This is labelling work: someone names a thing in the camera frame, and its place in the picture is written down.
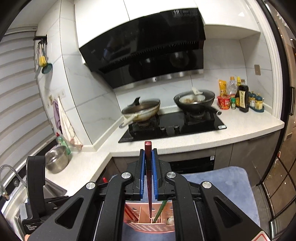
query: frying pan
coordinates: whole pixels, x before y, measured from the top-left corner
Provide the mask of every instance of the frying pan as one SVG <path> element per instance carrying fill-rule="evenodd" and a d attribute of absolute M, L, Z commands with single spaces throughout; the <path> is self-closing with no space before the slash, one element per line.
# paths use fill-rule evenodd
<path fill-rule="evenodd" d="M 148 99 L 139 102 L 140 97 L 122 110 L 125 120 L 119 128 L 125 127 L 130 122 L 142 122 L 155 116 L 160 108 L 160 99 Z"/>
<path fill-rule="evenodd" d="M 193 101 L 191 103 L 184 103 L 180 101 L 182 100 L 182 97 L 185 96 L 192 96 L 194 93 L 193 91 L 187 91 L 187 92 L 182 92 L 180 94 L 177 94 L 174 97 L 174 102 L 177 104 L 177 106 L 182 109 L 183 111 L 189 112 L 189 113 L 194 113 L 198 114 L 201 112 L 204 112 L 205 110 L 214 112 L 217 115 L 221 115 L 221 111 L 216 110 L 215 108 L 211 107 L 211 105 L 214 102 L 215 99 L 215 93 L 209 90 L 200 90 L 202 94 L 205 96 L 205 99 L 203 101 Z"/>

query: person's hand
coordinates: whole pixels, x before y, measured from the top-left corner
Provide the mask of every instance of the person's hand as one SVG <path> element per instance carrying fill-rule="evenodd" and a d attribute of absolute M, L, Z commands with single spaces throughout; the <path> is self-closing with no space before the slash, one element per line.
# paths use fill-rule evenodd
<path fill-rule="evenodd" d="M 28 238 L 30 237 L 30 235 L 29 234 L 26 234 L 26 236 L 25 236 L 25 241 L 28 241 Z"/>

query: kitchen countertop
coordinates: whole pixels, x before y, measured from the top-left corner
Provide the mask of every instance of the kitchen countertop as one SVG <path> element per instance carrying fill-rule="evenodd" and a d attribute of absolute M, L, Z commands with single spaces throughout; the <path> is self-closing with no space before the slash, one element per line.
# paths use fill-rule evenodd
<path fill-rule="evenodd" d="M 221 111 L 219 118 L 227 129 L 154 139 L 151 140 L 152 148 L 157 148 L 158 154 L 201 150 L 259 137 L 284 127 L 283 121 L 267 111 Z M 87 182 L 96 181 L 112 157 L 138 156 L 140 149 L 144 149 L 144 141 L 118 143 L 127 129 L 117 128 L 96 152 L 73 152 L 71 161 L 63 171 L 52 174 L 46 170 L 46 178 L 65 188 L 67 195 L 71 196 Z"/>

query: stainless steel bowl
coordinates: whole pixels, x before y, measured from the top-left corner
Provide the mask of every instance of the stainless steel bowl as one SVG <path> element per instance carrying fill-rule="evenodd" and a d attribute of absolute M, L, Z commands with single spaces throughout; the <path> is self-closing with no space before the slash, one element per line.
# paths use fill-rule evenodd
<path fill-rule="evenodd" d="M 45 154 L 45 167 L 52 173 L 62 171 L 69 163 L 65 146 L 59 146 Z"/>

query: range hood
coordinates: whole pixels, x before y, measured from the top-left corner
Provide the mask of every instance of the range hood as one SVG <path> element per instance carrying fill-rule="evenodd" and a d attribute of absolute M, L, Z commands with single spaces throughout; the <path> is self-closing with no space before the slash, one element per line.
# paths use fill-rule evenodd
<path fill-rule="evenodd" d="M 112 88 L 132 88 L 200 73 L 205 32 L 197 8 L 134 19 L 80 47 L 92 72 Z"/>

